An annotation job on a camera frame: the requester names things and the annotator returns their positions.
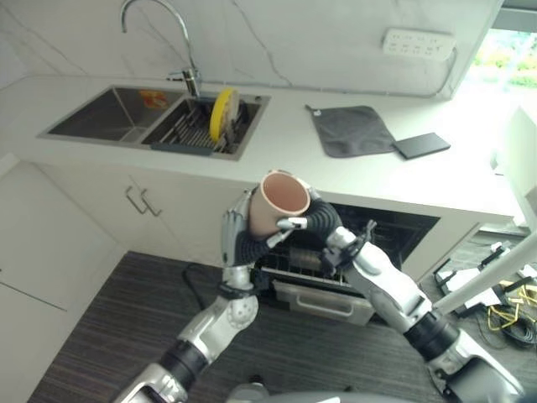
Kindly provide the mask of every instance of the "black phone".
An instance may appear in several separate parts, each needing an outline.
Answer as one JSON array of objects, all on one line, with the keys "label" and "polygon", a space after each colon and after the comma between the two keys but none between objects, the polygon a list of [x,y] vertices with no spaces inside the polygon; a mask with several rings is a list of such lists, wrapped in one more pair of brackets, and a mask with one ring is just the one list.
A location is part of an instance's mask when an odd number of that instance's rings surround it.
[{"label": "black phone", "polygon": [[411,137],[410,139],[396,141],[394,147],[403,157],[410,160],[449,149],[451,145],[436,133],[427,133],[421,136]]}]

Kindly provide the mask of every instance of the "yellow plate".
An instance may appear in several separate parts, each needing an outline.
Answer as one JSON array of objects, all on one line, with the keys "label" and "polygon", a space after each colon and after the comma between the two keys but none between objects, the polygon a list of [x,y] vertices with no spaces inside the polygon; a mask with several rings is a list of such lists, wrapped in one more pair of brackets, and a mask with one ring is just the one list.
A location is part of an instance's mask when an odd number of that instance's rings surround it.
[{"label": "yellow plate", "polygon": [[222,134],[232,124],[238,112],[238,92],[233,88],[226,88],[218,95],[215,106],[212,108],[209,122],[209,135],[211,140],[218,143]]}]

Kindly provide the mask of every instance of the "cabinet door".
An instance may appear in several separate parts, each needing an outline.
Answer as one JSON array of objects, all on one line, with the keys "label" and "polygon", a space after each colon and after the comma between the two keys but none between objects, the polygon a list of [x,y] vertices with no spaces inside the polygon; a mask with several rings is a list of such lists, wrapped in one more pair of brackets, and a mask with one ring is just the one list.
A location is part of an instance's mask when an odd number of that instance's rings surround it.
[{"label": "cabinet door", "polygon": [[0,285],[0,401],[28,401],[69,334],[66,316]]},{"label": "cabinet door", "polygon": [[166,256],[222,266],[222,214],[248,184],[170,173],[137,173],[133,179],[147,189],[149,203],[162,210],[159,218],[174,234]]},{"label": "cabinet door", "polygon": [[68,310],[115,246],[36,166],[0,177],[0,283]]},{"label": "cabinet door", "polygon": [[170,257],[167,251],[175,244],[174,236],[147,210],[140,197],[141,190],[128,173],[88,166],[40,165],[40,168],[123,247]]}]

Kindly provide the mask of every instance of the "dishwasher door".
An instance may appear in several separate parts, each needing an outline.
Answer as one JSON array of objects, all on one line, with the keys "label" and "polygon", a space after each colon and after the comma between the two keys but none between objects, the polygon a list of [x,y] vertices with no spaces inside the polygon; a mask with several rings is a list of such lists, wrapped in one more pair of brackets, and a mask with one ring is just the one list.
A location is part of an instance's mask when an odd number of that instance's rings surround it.
[{"label": "dishwasher door", "polygon": [[279,301],[289,303],[289,309],[329,317],[355,325],[365,325],[374,309],[368,300],[359,296],[348,296],[326,290],[273,280]]}]

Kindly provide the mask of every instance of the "kitchen sink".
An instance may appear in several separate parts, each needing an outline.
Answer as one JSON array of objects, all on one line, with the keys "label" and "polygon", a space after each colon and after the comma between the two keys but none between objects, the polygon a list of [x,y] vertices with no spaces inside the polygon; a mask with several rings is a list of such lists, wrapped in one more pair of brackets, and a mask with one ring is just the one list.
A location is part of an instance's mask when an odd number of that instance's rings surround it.
[{"label": "kitchen sink", "polygon": [[236,119],[214,143],[209,122],[217,95],[111,86],[39,137],[238,160],[269,97],[241,95]]},{"label": "kitchen sink", "polygon": [[48,134],[78,139],[135,140],[183,94],[112,86],[56,124]]}]

